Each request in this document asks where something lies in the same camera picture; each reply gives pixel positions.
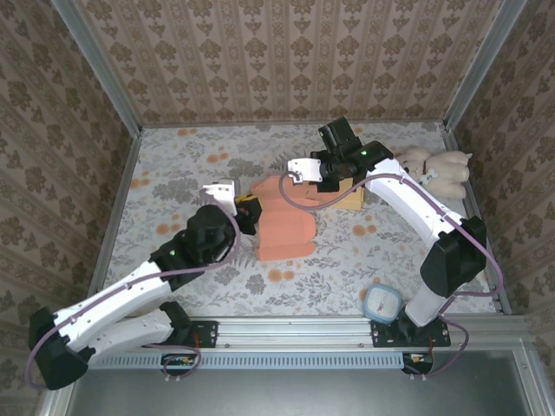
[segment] teddy bear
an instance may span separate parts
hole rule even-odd
[[[463,199],[467,192],[461,184],[468,180],[468,160],[472,154],[444,152],[432,156],[422,148],[408,149],[397,156],[412,179],[437,198]]]

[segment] cable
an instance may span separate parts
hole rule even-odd
[[[505,283],[505,278],[503,277],[503,272],[501,271],[501,268],[498,265],[495,258],[493,257],[493,255],[489,251],[487,251],[487,249],[482,244],[480,244],[480,242],[478,240],[476,240],[464,228],[462,228],[462,226],[460,226],[452,218],[450,218],[447,215],[447,213],[444,212],[435,203],[435,201],[433,201],[428,196],[428,194],[425,191],[423,191],[416,183],[413,183],[410,180],[406,180],[406,178],[404,178],[402,175],[397,175],[397,174],[394,174],[394,173],[379,173],[379,174],[376,174],[376,175],[370,175],[370,176],[366,177],[365,179],[363,179],[363,180],[357,182],[356,184],[354,184],[350,189],[345,191],[343,194],[339,195],[337,198],[334,198],[330,202],[326,202],[324,204],[320,204],[320,205],[316,205],[316,206],[300,205],[300,204],[296,203],[295,201],[293,201],[291,198],[289,198],[287,196],[287,194],[285,193],[285,189],[284,189],[284,180],[285,180],[285,178],[289,177],[290,175],[294,176],[296,179],[300,179],[300,176],[298,174],[296,174],[295,172],[285,172],[279,178],[279,192],[281,193],[281,196],[290,205],[293,205],[294,207],[296,207],[300,210],[303,210],[303,211],[318,211],[318,210],[322,210],[323,208],[327,208],[329,206],[332,206],[333,204],[336,204],[337,202],[341,201],[343,198],[350,195],[356,188],[358,188],[359,186],[363,186],[364,184],[366,184],[367,182],[369,182],[371,180],[375,180],[375,179],[398,179],[404,185],[408,185],[422,199],[424,199],[435,210],[435,212],[438,215],[440,215],[445,221],[447,221],[448,224],[452,225],[460,234],[462,234],[462,236],[466,240],[468,240],[474,247],[476,247],[476,249],[478,249],[486,257],[487,260],[490,261],[490,263],[493,266],[493,269],[495,270],[495,273],[497,274],[497,286],[493,290],[491,290],[489,292],[475,292],[475,291],[464,291],[464,290],[460,291],[460,292],[455,292],[447,299],[447,301],[443,304],[443,306],[441,307],[441,309],[438,312],[438,317],[442,321],[444,321],[447,325],[451,325],[451,326],[454,326],[454,327],[460,329],[465,334],[465,340],[460,345],[460,349],[457,352],[457,354],[455,354],[455,356],[445,366],[443,366],[443,367],[441,367],[437,370],[434,370],[433,372],[428,373],[426,375],[423,374],[422,378],[425,379],[425,377],[431,377],[431,376],[434,376],[434,375],[437,375],[437,374],[441,374],[445,370],[447,370],[449,367],[451,367],[454,364],[454,362],[457,361],[460,358],[460,356],[464,353],[465,349],[467,348],[468,341],[470,339],[470,334],[460,324],[458,324],[456,322],[449,321],[442,314],[447,310],[447,308],[451,305],[451,303],[453,303],[453,301],[456,297],[460,297],[460,296],[495,297],[500,293],[500,291],[503,289],[503,286],[504,286],[504,283]],[[407,367],[409,370],[415,372],[416,374],[419,374],[419,372],[416,369],[412,368],[411,366],[405,366],[405,367]]]
[[[217,269],[218,267],[223,266],[224,264],[229,263],[237,255],[237,250],[238,250],[238,247],[240,247],[240,238],[241,238],[241,231],[239,229],[237,221],[229,212],[227,212],[227,209],[219,201],[217,201],[212,195],[207,194],[205,190],[202,190],[200,192],[200,195],[201,197],[202,196],[207,197],[209,202],[211,204],[216,205],[225,214],[227,219],[229,219],[229,221],[232,223],[232,227],[235,231],[235,242],[232,245],[232,248],[229,250],[229,253],[227,254],[227,256],[224,259],[222,259],[220,262],[208,264],[207,266],[193,267],[191,269],[161,271],[159,273],[153,273],[150,275],[137,277],[135,280],[131,281],[128,285],[120,286],[112,290],[111,292],[108,292],[107,294],[96,299],[94,302],[91,302],[89,305],[85,306],[79,312],[75,312],[73,315],[69,316],[64,321],[55,325],[50,331],[48,331],[46,334],[42,336],[42,338],[36,343],[36,345],[33,347],[33,349],[29,354],[29,358],[27,359],[27,362],[25,364],[25,372],[24,372],[25,382],[27,383],[28,386],[35,388],[35,390],[43,390],[44,388],[46,388],[46,386],[44,386],[43,384],[37,384],[32,380],[31,367],[33,365],[33,361],[35,361],[36,354],[44,345],[44,343],[48,340],[48,338],[50,338],[60,329],[64,328],[66,325],[75,323],[77,319],[83,316],[86,312],[89,312],[92,308],[98,306],[102,302],[122,292],[123,290],[128,290],[131,286],[134,286],[137,283],[145,282],[146,280],[155,279],[159,277],[169,277],[169,276],[175,276],[175,275],[180,275],[184,273],[187,273],[187,274],[199,273],[199,272],[205,272],[208,270],[214,270],[214,269]]]
[[[181,379],[185,379],[186,377],[189,377],[191,374],[197,371],[197,368],[199,368],[200,363],[202,362],[202,354],[200,353],[200,350],[195,347],[188,347],[185,345],[157,345],[157,344],[148,344],[147,347],[157,348],[157,349],[185,349],[186,351],[191,351],[197,355],[193,366],[189,368],[186,373],[175,376],[175,379],[177,381]],[[164,360],[164,364],[162,365],[162,373],[166,376],[166,381],[169,381],[170,377],[172,377],[170,374],[167,373],[167,365],[171,361],[178,360],[179,358],[180,357],[168,357]]]

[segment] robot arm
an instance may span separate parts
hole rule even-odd
[[[416,327],[428,325],[448,298],[486,267],[484,255],[445,218],[460,224],[482,245],[486,243],[485,225],[477,217],[465,220],[437,201],[410,178],[393,153],[381,143],[373,141],[363,146],[344,118],[321,127],[319,133],[326,150],[311,153],[310,159],[290,160],[288,171],[297,175],[290,176],[294,183],[309,180],[318,183],[319,191],[333,192],[338,190],[338,182],[346,178],[358,182],[367,177],[389,175],[389,178],[370,180],[365,186],[401,214],[429,250],[421,266],[423,285],[403,312]],[[439,206],[443,214],[423,196]]]
[[[242,232],[255,232],[254,224],[261,213],[257,199],[237,203],[240,208],[237,210],[233,183],[208,185],[205,190],[236,218]],[[47,388],[55,390],[71,384],[84,375],[89,364],[116,352],[155,343],[183,345],[191,321],[176,302],[165,302],[143,316],[124,318],[138,308],[167,298],[204,272],[148,276],[217,263],[233,246],[235,234],[230,219],[218,206],[202,206],[189,218],[185,230],[162,244],[148,260],[119,282],[54,314],[47,308],[35,312],[29,320],[31,349],[52,328],[84,311],[78,319],[70,319],[70,324],[50,336],[36,353],[36,363]]]

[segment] stuffed animal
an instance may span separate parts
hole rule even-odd
[[[445,152],[432,156],[421,148],[397,156],[412,179],[437,198],[463,199],[467,192],[461,182],[468,180],[468,160],[472,154]]]

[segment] table surface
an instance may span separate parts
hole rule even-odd
[[[363,143],[379,140],[395,153],[420,146],[445,150],[439,122],[365,123],[353,129]],[[186,225],[199,208],[199,189],[238,179],[241,192],[283,171],[289,159],[323,149],[318,125],[156,128],[142,133],[105,286],[121,279]],[[256,236],[243,236],[229,265],[173,293],[191,316],[360,315],[371,283],[399,290],[407,301],[421,284],[427,252],[411,226],[364,191],[361,211],[315,213],[316,250],[305,258],[262,263]],[[442,200],[463,213],[460,201]],[[465,289],[487,291],[478,275]],[[459,298],[450,313],[495,312],[489,298]]]

